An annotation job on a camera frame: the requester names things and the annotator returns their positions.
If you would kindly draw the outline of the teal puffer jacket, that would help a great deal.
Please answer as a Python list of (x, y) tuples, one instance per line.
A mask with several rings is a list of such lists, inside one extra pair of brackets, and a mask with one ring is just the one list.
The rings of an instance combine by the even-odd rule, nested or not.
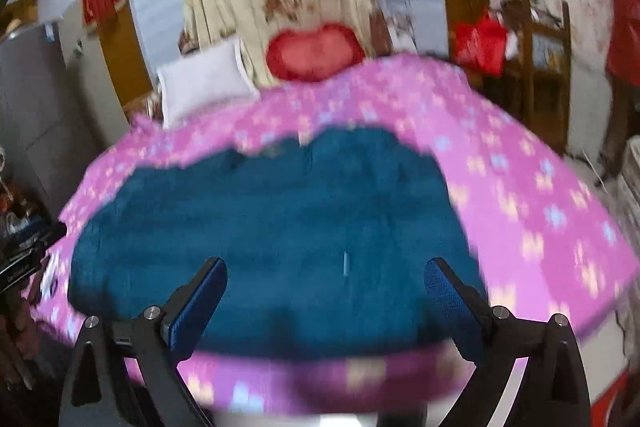
[(423, 277), (445, 259), (484, 285), (437, 160), (383, 129), (329, 129), (254, 156), (140, 168), (80, 233), (67, 298), (133, 317), (211, 257), (228, 286), (201, 348), (236, 357), (376, 357), (446, 336)]

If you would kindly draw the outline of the grey refrigerator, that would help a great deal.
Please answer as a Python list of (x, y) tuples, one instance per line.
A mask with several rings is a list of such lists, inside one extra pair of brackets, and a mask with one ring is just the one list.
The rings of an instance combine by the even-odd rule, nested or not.
[(102, 152), (67, 72), (56, 20), (1, 38), (1, 146), (15, 183), (53, 218)]

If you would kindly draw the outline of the pink floral bed sheet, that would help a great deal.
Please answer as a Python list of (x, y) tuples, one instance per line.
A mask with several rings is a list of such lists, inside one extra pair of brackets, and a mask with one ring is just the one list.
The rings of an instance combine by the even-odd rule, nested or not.
[[(171, 130), (139, 118), (93, 161), (64, 208), (68, 232), (51, 249), (35, 317), (64, 343), (75, 341), (89, 314), (67, 298), (74, 247), (136, 170), (186, 167), (223, 150), (254, 156), (286, 139), (308, 144), (334, 128), (383, 129), (437, 160), (482, 289), (518, 317), (544, 321), (562, 312), (584, 335), (638, 275), (615, 220), (547, 145), (475, 93), (456, 66), (395, 55), (267, 91)], [(202, 404), (274, 415), (401, 407), (455, 392), (466, 372), (445, 338), (390, 355), (303, 361), (223, 355), (200, 343), (180, 365)]]

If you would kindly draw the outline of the brown floral blanket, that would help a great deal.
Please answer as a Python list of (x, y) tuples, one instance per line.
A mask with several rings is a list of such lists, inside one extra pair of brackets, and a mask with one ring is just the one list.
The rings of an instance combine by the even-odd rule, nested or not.
[(130, 126), (133, 126), (139, 118), (163, 122), (162, 97), (155, 91), (138, 96), (126, 104), (122, 110)]

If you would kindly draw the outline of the white pillow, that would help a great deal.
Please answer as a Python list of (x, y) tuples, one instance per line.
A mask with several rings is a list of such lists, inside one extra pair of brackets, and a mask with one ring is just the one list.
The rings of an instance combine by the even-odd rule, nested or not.
[(238, 37), (160, 66), (157, 79), (165, 130), (204, 109), (260, 97), (248, 78)]

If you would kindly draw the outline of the wooden chair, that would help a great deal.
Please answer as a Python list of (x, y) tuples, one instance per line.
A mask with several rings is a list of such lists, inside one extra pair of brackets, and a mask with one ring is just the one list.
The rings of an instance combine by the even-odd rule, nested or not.
[(559, 17), (532, 0), (504, 0), (500, 8), (515, 52), (485, 87), (492, 101), (562, 156), (570, 122), (570, 8), (562, 2)]

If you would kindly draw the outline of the red heart cushion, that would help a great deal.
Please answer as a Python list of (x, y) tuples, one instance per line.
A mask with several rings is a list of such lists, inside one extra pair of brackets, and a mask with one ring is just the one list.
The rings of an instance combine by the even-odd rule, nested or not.
[(313, 30), (282, 30), (268, 44), (265, 62), (283, 81), (319, 82), (356, 66), (367, 57), (347, 26), (327, 23)]

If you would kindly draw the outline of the red shopping bag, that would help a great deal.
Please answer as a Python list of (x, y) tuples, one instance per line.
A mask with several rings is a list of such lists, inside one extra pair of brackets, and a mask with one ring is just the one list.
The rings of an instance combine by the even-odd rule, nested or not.
[(495, 14), (485, 10), (474, 23), (457, 23), (452, 59), (477, 74), (500, 77), (508, 33)]

